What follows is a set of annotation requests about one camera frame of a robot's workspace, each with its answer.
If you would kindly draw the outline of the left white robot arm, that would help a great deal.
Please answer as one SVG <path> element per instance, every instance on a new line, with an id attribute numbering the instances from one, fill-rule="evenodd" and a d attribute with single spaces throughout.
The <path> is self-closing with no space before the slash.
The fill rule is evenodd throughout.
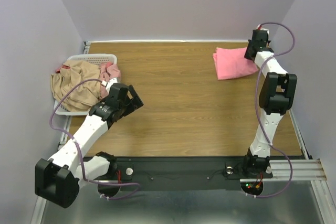
<path id="1" fill-rule="evenodd" d="M 49 159 L 40 159 L 35 165 L 35 194 L 63 208 L 68 208 L 77 198 L 80 189 L 88 183 L 101 187 L 133 187 L 138 183 L 122 183 L 117 159 L 100 152 L 85 162 L 83 157 L 92 145 L 114 123 L 143 106 L 132 85 L 106 83 L 108 95 L 88 112 L 81 127 L 69 136 L 67 143 Z"/>

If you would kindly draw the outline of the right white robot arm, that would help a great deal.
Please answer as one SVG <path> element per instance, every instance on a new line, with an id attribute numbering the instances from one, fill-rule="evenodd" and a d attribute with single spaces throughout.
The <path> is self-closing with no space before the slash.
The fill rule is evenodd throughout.
<path id="1" fill-rule="evenodd" d="M 261 76 L 265 78 L 261 90 L 255 93 L 258 129 L 241 165 L 243 174 L 248 177 L 268 170 L 276 129 L 293 105 L 297 85 L 297 76 L 280 65 L 269 43 L 269 30 L 258 26 L 244 55 L 259 68 L 257 85 Z"/>

